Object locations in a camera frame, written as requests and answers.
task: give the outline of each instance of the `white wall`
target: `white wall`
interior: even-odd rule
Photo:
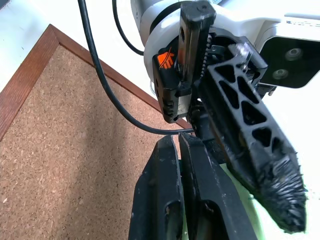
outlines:
[[[225,0],[231,10],[256,9],[272,11],[274,8],[292,8],[291,0]],[[319,10],[318,1],[305,0],[295,9]],[[143,57],[132,52],[121,39],[112,14],[111,0],[87,0],[91,28],[99,57],[124,75],[142,90],[152,95]],[[130,0],[118,0],[118,15],[122,28],[134,46],[143,50],[131,12]],[[76,42],[87,48],[76,0],[11,0],[0,10],[0,91],[7,84],[27,56],[48,23],[53,24]],[[308,208],[312,210],[308,227],[309,235],[289,236],[282,234],[270,218],[265,219],[267,239],[315,239],[313,225],[317,222],[319,208],[319,136],[320,77],[301,89],[278,88],[264,102],[280,127],[298,152],[304,180],[310,191]]]
[[[24,0],[0,9],[0,92],[33,48],[48,22]]]

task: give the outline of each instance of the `wooden frame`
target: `wooden frame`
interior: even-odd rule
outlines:
[[[88,50],[50,24],[0,93],[0,141],[6,134],[58,45],[63,46],[93,66]],[[157,100],[134,85],[105,62],[101,61],[101,65],[105,75],[109,79],[115,81],[151,107],[161,112]],[[191,127],[183,119],[179,119],[176,123],[185,129]]]

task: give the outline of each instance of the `cork board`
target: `cork board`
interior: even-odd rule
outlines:
[[[109,83],[139,121],[181,128]],[[135,184],[160,138],[126,121],[95,69],[58,46],[0,142],[0,238],[127,239]]]

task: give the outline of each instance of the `cork surface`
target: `cork surface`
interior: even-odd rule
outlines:
[[[139,121],[180,128],[109,83]],[[160,138],[126,121],[95,69],[59,46],[0,142],[0,238],[127,239],[135,184]]]

